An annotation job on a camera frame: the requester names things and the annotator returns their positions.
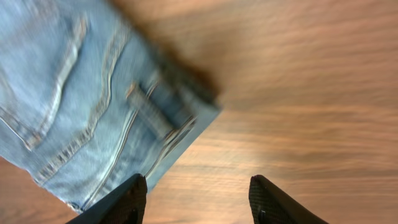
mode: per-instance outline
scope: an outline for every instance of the wood grain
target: wood grain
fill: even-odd
[[[398,2],[115,2],[204,70],[224,107],[148,196],[145,223],[252,223],[255,174],[330,223],[396,223]],[[73,216],[0,166],[1,223]]]

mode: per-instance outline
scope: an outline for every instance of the seam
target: seam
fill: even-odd
[[[129,103],[133,107],[142,108],[140,110],[140,115],[145,119],[147,124],[149,124],[151,130],[156,134],[157,139],[163,139],[173,127],[169,121],[167,121],[167,118],[164,117],[161,110],[149,100],[149,96],[147,96],[138,85],[136,85],[132,91],[135,91],[135,93],[130,93],[131,96],[130,99],[128,99]]]
[[[148,98],[152,95],[152,93],[155,91],[155,89],[160,85],[160,80],[157,80],[150,88],[149,91],[147,92]],[[175,132],[174,129],[172,129],[166,136],[164,137],[164,140],[167,142],[168,138],[173,135]]]
[[[16,96],[14,90],[10,87],[10,84],[7,81],[6,72],[4,71],[4,68],[1,64],[0,64],[0,86],[7,93],[7,96],[9,98],[9,100],[6,102],[6,105],[3,106],[3,110],[7,111],[7,113],[10,113],[11,111],[11,113],[15,114],[15,108],[11,108],[11,104],[12,102],[16,101]]]
[[[102,117],[104,112],[109,106],[111,97],[111,77],[113,74],[116,61],[118,60],[122,49],[127,43],[129,37],[129,29],[120,23],[119,27],[114,31],[111,42],[108,44],[106,51],[103,69],[102,69],[102,92],[99,102],[94,109],[90,112],[90,118],[88,120],[87,127],[82,130],[77,137],[72,140],[67,146],[65,146],[60,153],[53,157],[53,159],[44,168],[36,173],[35,182],[37,185],[42,186],[48,181],[58,170],[69,161],[69,159],[86,144],[94,134],[94,130],[97,125],[97,121]]]
[[[50,123],[55,119],[55,115],[57,114],[56,108],[59,107],[60,98],[62,94],[62,86],[65,80],[67,79],[71,69],[73,68],[74,64],[78,58],[78,51],[83,43],[83,39],[86,35],[87,23],[86,18],[82,17],[78,20],[77,24],[75,24],[75,28],[73,31],[73,40],[68,41],[67,52],[63,57],[62,67],[60,69],[59,76],[55,81],[55,88],[52,92],[52,99],[51,105],[47,109],[45,113],[45,117],[40,124],[40,128],[36,131],[39,135],[36,135],[36,138],[30,138],[27,140],[29,145],[29,149],[34,147],[37,144],[37,141],[40,140],[43,136],[46,135],[47,131],[49,130]]]
[[[19,127],[15,127],[14,125],[9,124],[6,121],[6,117],[8,119],[13,120],[13,122],[15,122]],[[13,117],[13,115],[9,114],[2,107],[0,107],[0,120],[2,120],[4,122],[4,124],[6,124],[6,126],[24,143],[25,146],[27,146],[27,143],[26,143],[25,139],[22,137],[22,135],[26,134],[26,133],[36,135],[36,133],[34,131],[32,131],[30,128],[28,128],[27,126],[22,124],[20,121],[15,119],[15,117]]]
[[[124,146],[126,145],[127,137],[129,136],[129,133],[130,133],[130,130],[131,130],[131,126],[136,120],[137,114],[138,114],[138,110],[136,110],[132,115],[128,116],[129,124],[128,124],[128,127],[125,129],[126,131],[124,133],[122,133],[122,135],[120,136],[120,138],[123,141],[121,143],[119,143],[118,146],[117,146],[117,148],[119,150],[116,153],[116,157],[114,158],[113,163],[111,164],[111,167],[107,171],[107,173],[105,175],[105,178],[100,183],[100,185],[97,187],[97,189],[94,191],[94,194],[88,199],[88,201],[85,203],[85,205],[82,206],[83,210],[85,210],[86,207],[89,207],[94,202],[94,199],[98,196],[98,194],[100,193],[100,190],[102,190],[102,188],[105,186],[106,181],[108,180],[108,178],[111,175],[112,171],[116,167],[116,164],[118,163],[119,157],[120,157],[121,153],[123,152]]]
[[[181,134],[184,134],[185,131],[188,131],[187,133],[185,133],[182,137],[184,138],[192,129],[193,129],[193,125],[195,124],[195,118],[192,116],[190,117],[185,124],[178,130],[176,130],[177,132],[175,133],[175,136],[173,137],[173,139],[170,140],[170,142],[168,144],[166,144],[160,154],[159,157],[156,159],[156,161],[154,162],[154,164],[152,165],[152,167],[148,170],[148,172],[145,174],[145,178],[149,178],[152,174],[153,171],[155,170],[155,168],[160,164],[160,162],[162,162],[168,155],[169,153],[178,146],[178,144],[180,143],[180,141],[182,140],[180,137],[182,136]]]
[[[128,98],[128,96],[132,93],[133,89],[135,89],[137,86],[135,86],[135,83],[133,83],[130,88],[127,91],[126,97]],[[157,83],[156,85],[154,85],[154,88],[151,88],[148,92],[147,92],[147,98],[149,98],[151,96],[151,94],[153,93],[153,91],[155,90],[155,88],[157,87]],[[123,149],[124,149],[124,145],[127,141],[127,137],[128,134],[131,130],[132,124],[133,122],[136,120],[136,116],[138,115],[139,109],[137,109],[134,114],[133,114],[133,119],[130,122],[128,129],[126,131],[126,137],[124,138],[123,144],[122,146],[119,148],[119,151],[116,155],[116,158],[114,160],[114,163],[112,164],[112,166],[109,168],[108,173],[106,174],[105,178],[103,179],[103,181],[101,182],[101,184],[99,185],[99,187],[94,191],[93,195],[88,199],[88,201],[82,206],[82,210],[86,210],[86,208],[90,207],[91,204],[93,203],[94,199],[98,196],[98,194],[100,193],[100,190],[102,190],[102,188],[104,187],[106,181],[108,180],[109,175],[112,173],[114,167],[116,166],[116,164],[118,163],[120,154],[122,153]]]

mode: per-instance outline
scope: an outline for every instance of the jeans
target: jeans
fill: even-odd
[[[219,108],[102,0],[0,0],[0,156],[81,213],[149,191]]]

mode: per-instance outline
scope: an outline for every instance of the wooden floor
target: wooden floor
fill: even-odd
[[[330,223],[397,223],[397,1],[115,1],[202,69],[224,108],[148,196],[144,223],[252,223],[255,174]],[[0,173],[0,223],[74,217],[24,171]]]

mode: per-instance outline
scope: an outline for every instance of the denim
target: denim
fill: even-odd
[[[218,112],[106,1],[0,0],[0,156],[74,211],[152,190]]]

